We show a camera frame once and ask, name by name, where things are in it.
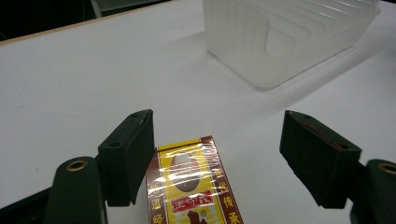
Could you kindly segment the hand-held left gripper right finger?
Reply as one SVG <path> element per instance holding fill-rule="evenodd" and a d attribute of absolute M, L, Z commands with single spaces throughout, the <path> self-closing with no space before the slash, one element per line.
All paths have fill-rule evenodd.
<path fill-rule="evenodd" d="M 279 151 L 319 206 L 345 206 L 349 175 L 361 156 L 359 147 L 317 119 L 287 110 Z"/>

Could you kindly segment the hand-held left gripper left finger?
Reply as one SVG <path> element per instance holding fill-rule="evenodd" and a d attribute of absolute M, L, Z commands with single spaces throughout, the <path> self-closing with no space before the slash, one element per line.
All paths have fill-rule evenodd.
<path fill-rule="evenodd" d="M 151 109 L 129 115 L 98 147 L 97 161 L 109 206 L 136 203 L 137 192 L 154 152 Z"/>

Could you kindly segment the yellow and red box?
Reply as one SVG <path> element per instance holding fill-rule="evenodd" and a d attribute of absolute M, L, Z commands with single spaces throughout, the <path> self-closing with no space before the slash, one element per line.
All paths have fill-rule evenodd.
<path fill-rule="evenodd" d="M 157 147 L 146 185 L 149 224 L 244 224 L 211 136 Z"/>

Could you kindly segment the translucent white plastic rack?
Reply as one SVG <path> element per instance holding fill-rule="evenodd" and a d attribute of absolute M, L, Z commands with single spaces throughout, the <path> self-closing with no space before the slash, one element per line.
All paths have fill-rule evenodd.
<path fill-rule="evenodd" d="M 357 42 L 379 0 L 203 0 L 208 50 L 265 89 Z"/>

